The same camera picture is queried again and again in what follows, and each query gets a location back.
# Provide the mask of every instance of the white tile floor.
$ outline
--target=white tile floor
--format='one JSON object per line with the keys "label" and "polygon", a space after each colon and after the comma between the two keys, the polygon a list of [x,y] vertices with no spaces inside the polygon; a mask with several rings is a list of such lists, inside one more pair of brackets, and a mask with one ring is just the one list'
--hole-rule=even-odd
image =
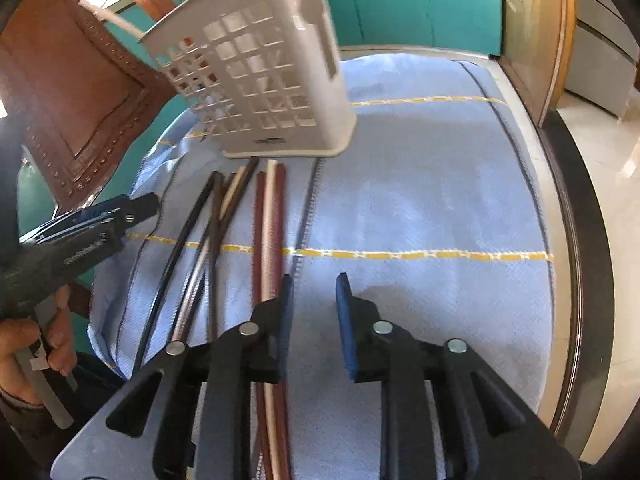
{"label": "white tile floor", "polygon": [[616,316],[600,414],[582,455],[596,462],[640,396],[640,94],[622,122],[572,95],[559,104],[596,190],[613,264]]}

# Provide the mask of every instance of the light blue towel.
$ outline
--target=light blue towel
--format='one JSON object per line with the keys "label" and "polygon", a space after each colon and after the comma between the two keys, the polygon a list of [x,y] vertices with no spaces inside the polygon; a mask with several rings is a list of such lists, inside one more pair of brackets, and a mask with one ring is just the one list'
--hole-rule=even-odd
{"label": "light blue towel", "polygon": [[[552,341],[552,264],[534,173],[491,75],[469,62],[409,54],[341,69],[359,104],[351,146],[317,165],[282,160],[288,248],[296,247],[309,182],[316,183],[306,245],[286,261],[289,269],[297,260],[288,402],[292,466],[303,480],[379,474],[380,386],[353,384],[344,370],[338,273],[416,338],[465,339],[534,410]],[[162,211],[96,271],[90,338],[125,377],[172,249],[164,239],[175,240],[212,170],[242,164],[197,136],[196,123],[183,113],[143,161],[134,195],[158,193]],[[220,258],[222,330],[250,316],[254,195],[252,183]],[[205,207],[190,240],[200,239],[208,214]],[[147,359],[164,346],[194,253],[185,248],[178,262]],[[206,339],[206,312],[205,295],[191,344]]]}

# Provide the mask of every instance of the chair backrest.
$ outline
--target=chair backrest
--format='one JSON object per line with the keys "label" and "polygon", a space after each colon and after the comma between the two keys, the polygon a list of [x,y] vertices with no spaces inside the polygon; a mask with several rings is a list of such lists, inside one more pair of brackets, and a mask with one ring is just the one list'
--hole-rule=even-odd
{"label": "chair backrest", "polygon": [[94,198],[175,91],[79,0],[22,0],[0,34],[0,99],[59,211]]}

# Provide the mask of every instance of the cabinet door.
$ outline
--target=cabinet door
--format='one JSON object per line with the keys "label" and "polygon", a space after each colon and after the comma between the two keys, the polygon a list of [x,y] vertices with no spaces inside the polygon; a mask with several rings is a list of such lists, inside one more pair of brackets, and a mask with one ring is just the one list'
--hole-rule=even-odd
{"label": "cabinet door", "polygon": [[433,44],[428,0],[356,0],[365,44]]}
{"label": "cabinet door", "polygon": [[328,1],[338,44],[362,44],[362,30],[355,0]]}
{"label": "cabinet door", "polygon": [[502,0],[429,0],[433,45],[500,55]]}

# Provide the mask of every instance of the black clamp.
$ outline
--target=black clamp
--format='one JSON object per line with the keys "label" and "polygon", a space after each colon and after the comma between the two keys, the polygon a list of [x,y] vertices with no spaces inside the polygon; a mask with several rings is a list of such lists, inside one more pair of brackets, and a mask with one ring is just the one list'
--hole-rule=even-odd
{"label": "black clamp", "polygon": [[[189,348],[170,342],[116,393],[54,462],[54,480],[194,480],[250,477],[251,382],[286,373],[293,287],[257,305],[248,322]],[[192,442],[202,383],[198,446]]]}
{"label": "black clamp", "polygon": [[[20,136],[24,117],[0,119],[0,320],[31,318],[45,333],[56,315],[53,293],[123,247],[127,229],[158,212],[158,197],[148,193],[134,200],[121,195],[59,216],[18,238],[17,176],[21,164]],[[41,338],[15,359],[60,428],[84,422],[74,396],[72,375],[51,370],[51,348]]]}
{"label": "black clamp", "polygon": [[577,461],[461,339],[415,340],[336,282],[344,361],[356,383],[382,382],[382,480],[435,480],[431,381],[446,478],[577,480]]}

